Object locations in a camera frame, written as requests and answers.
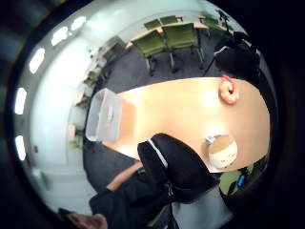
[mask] white wall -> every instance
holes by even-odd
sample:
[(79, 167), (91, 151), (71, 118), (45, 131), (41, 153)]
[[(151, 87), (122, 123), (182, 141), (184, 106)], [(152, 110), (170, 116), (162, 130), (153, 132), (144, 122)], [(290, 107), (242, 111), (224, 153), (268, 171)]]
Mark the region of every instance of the white wall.
[[(95, 194), (83, 170), (82, 152), (69, 152), (67, 146), (72, 102), (91, 63), (88, 49), (97, 50), (114, 35), (127, 42), (144, 30), (141, 28), (143, 22), (155, 17), (184, 14), (186, 21), (197, 20), (194, 15), (204, 9), (216, 14), (214, 6), (202, 0), (96, 0), (74, 13), (37, 44), (46, 49), (46, 59), (36, 75), (30, 74), (25, 66), (20, 81), (32, 100), (32, 109), (25, 112), (23, 119), (29, 122), (29, 132), (18, 125), (16, 132), (29, 136), (27, 153), (36, 171), (40, 171), (38, 192), (52, 210), (66, 207), (89, 213), (88, 200)], [(82, 31), (52, 47), (52, 33), (61, 26), (69, 27), (79, 15), (88, 18)], [(38, 154), (32, 151), (34, 145), (38, 146)]]

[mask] person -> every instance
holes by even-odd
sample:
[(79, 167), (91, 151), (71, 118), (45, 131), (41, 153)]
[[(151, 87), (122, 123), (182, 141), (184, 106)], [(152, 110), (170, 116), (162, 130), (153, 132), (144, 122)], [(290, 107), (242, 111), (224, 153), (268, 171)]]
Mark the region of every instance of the person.
[(118, 174), (106, 188), (91, 198), (92, 216), (84, 216), (65, 209), (59, 209), (59, 216), (69, 224), (81, 229), (143, 229), (149, 221), (143, 222), (132, 211), (132, 204), (145, 197), (157, 197), (162, 190), (146, 180), (141, 162)]

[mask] ceiling light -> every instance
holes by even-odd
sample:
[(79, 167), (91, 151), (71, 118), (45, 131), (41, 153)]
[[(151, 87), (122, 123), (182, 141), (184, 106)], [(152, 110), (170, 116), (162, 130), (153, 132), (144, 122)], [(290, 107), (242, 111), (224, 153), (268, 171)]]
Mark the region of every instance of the ceiling light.
[(56, 31), (51, 39), (51, 44), (53, 46), (57, 45), (62, 40), (66, 40), (68, 37), (68, 27), (62, 27)]
[(36, 51), (36, 54), (30, 61), (29, 67), (31, 73), (36, 73), (37, 69), (41, 65), (44, 58), (45, 58), (45, 49), (40, 48), (39, 50)]
[(26, 102), (27, 92), (24, 88), (19, 88), (17, 91), (16, 101), (15, 101), (15, 113), (21, 115), (23, 113), (25, 102)]
[(17, 136), (15, 139), (15, 143), (20, 160), (24, 160), (26, 158), (26, 149), (23, 137), (21, 135)]
[(85, 16), (77, 17), (71, 24), (71, 30), (75, 31), (75, 30), (81, 28), (84, 25), (85, 21), (86, 21)]

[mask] chair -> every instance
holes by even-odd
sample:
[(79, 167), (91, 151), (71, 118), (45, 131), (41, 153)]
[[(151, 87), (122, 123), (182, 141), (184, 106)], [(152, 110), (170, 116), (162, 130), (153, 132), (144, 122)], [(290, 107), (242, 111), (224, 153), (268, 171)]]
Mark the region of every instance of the chair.
[(95, 68), (94, 70), (91, 70), (88, 72), (88, 77), (84, 80), (84, 84), (86, 84), (89, 87), (93, 87), (98, 80), (98, 76), (102, 73), (102, 70), (100, 68)]
[(201, 47), (198, 46), (195, 35), (193, 23), (180, 24), (180, 25), (169, 25), (162, 27), (164, 32), (167, 45), (169, 48), (170, 58), (171, 58), (171, 67), (172, 72), (175, 72), (174, 60), (173, 60), (173, 51), (179, 49), (188, 49), (191, 50), (196, 48), (199, 58), (200, 58), (200, 69), (202, 69), (203, 65), (203, 51)]
[(100, 77), (102, 80), (99, 80), (98, 83), (103, 83), (110, 77), (113, 65), (126, 53), (125, 43), (118, 36), (112, 37), (103, 45), (98, 61), (98, 66), (102, 69)]
[(233, 178), (229, 181), (234, 187), (232, 188), (234, 189), (233, 191), (227, 193), (226, 191), (223, 192), (221, 187), (219, 188), (220, 194), (223, 197), (223, 200), (225, 201), (227, 207), (234, 214), (249, 210), (249, 205), (255, 201), (259, 187), (261, 187), (262, 185), (262, 180), (266, 176), (266, 163), (266, 157), (263, 157), (253, 166), (249, 166), (247, 168), (248, 176), (241, 188), (235, 187), (235, 185), (237, 184), (237, 179), (234, 180)]
[(70, 151), (83, 148), (83, 136), (77, 132), (75, 125), (68, 126), (68, 149)]
[(162, 26), (162, 25), (161, 25), (161, 23), (158, 19), (154, 19), (153, 21), (149, 21), (149, 22), (144, 23), (144, 27), (147, 30), (152, 30), (152, 29), (160, 27), (160, 26)]
[[(218, 180), (209, 172), (199, 155), (184, 142), (166, 134), (156, 134), (141, 142), (137, 151), (148, 182), (163, 187), (161, 195), (133, 206), (141, 220), (156, 216), (161, 208), (173, 203), (192, 203), (217, 188)], [(173, 211), (170, 205), (170, 219)]]
[(150, 73), (150, 76), (153, 76), (151, 61), (156, 61), (153, 59), (153, 56), (166, 50), (166, 45), (164, 44), (162, 36), (156, 30), (153, 30), (137, 39), (132, 40), (132, 43), (145, 57), (147, 69)]
[(240, 170), (230, 171), (226, 173), (222, 173), (220, 176), (219, 188), (224, 195), (233, 195), (239, 189), (243, 188), (243, 185), (240, 186), (238, 181), (240, 181), (240, 177), (243, 175), (246, 178), (243, 180), (244, 184), (248, 180), (248, 176), (252, 173), (254, 166), (250, 165)]
[(79, 84), (79, 90), (84, 90), (84, 96), (91, 97), (93, 94), (93, 89), (84, 83)]
[(172, 15), (172, 16), (166, 16), (166, 17), (161, 17), (160, 18), (160, 21), (163, 25), (168, 25), (168, 24), (171, 24), (171, 23), (176, 23), (178, 22), (177, 18)]
[(203, 76), (215, 61), (220, 71), (247, 79), (257, 87), (260, 76), (259, 55), (256, 53), (256, 46), (249, 46), (243, 40), (251, 42), (249, 36), (240, 31), (235, 32), (233, 36), (224, 36), (214, 48), (213, 60)]
[(75, 107), (80, 107), (83, 109), (88, 109), (89, 108), (89, 104), (91, 102), (91, 98), (87, 97), (87, 96), (83, 96), (82, 99), (75, 104)]
[[(232, 27), (231, 25), (229, 25), (229, 24), (227, 24), (227, 25), (228, 25), (228, 28), (229, 28), (230, 31), (233, 31), (233, 30), (234, 30), (233, 27)], [(225, 23), (225, 22), (221, 22), (221, 26), (224, 27), (224, 28), (226, 28), (226, 23)]]
[(209, 29), (207, 30), (209, 38), (211, 39), (211, 34), (210, 34), (210, 29), (215, 29), (215, 30), (221, 30), (219, 28), (219, 23), (217, 19), (213, 19), (210, 16), (205, 16), (205, 18), (203, 19), (203, 21), (201, 19), (199, 19), (201, 23), (203, 23), (204, 25), (206, 25), (207, 27), (209, 27)]
[(70, 114), (70, 123), (75, 125), (77, 130), (84, 130), (86, 123), (87, 109), (72, 107)]

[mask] chair leg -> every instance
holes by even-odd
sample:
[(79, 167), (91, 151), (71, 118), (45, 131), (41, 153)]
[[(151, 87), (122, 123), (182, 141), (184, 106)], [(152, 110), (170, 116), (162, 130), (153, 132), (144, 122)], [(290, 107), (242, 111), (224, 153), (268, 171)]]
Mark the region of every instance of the chair leg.
[(203, 50), (201, 48), (197, 49), (198, 55), (199, 55), (199, 59), (200, 59), (200, 66), (199, 69), (203, 70), (203, 61), (204, 61), (204, 54), (203, 54)]
[(215, 61), (215, 58), (213, 57), (213, 60), (210, 62), (208, 68), (206, 69), (206, 71), (202, 74), (202, 76), (206, 76), (206, 73), (209, 71), (209, 69), (211, 68), (211, 65), (213, 64), (213, 62)]
[(209, 39), (211, 39), (211, 34), (210, 34), (210, 29), (207, 29), (208, 35), (209, 35)]
[(147, 71), (150, 73), (150, 76), (153, 76), (153, 69), (151, 67), (150, 58), (146, 58), (146, 67), (147, 67)]
[(173, 53), (170, 52), (170, 59), (171, 59), (171, 69), (172, 69), (172, 73), (175, 72), (175, 67), (174, 67), (174, 60), (173, 60)]

